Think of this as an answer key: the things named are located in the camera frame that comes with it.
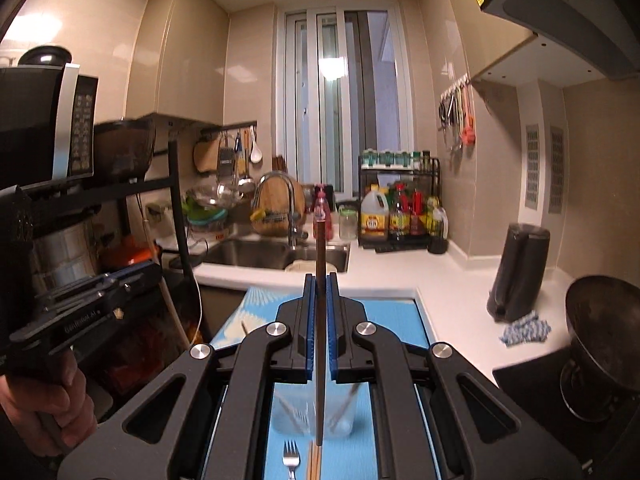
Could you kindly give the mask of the person's left hand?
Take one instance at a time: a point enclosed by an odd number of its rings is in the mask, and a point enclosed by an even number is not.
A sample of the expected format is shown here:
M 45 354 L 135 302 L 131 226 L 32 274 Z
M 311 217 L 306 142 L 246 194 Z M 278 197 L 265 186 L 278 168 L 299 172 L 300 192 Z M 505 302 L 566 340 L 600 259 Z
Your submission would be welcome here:
M 86 391 L 86 378 L 70 350 L 54 361 L 58 377 L 53 382 L 20 377 L 1 377 L 1 406 L 6 417 L 30 452 L 37 456 L 62 453 L 42 426 L 37 414 L 49 414 L 61 428 L 66 446 L 74 448 L 96 432 L 98 422 L 93 400 Z

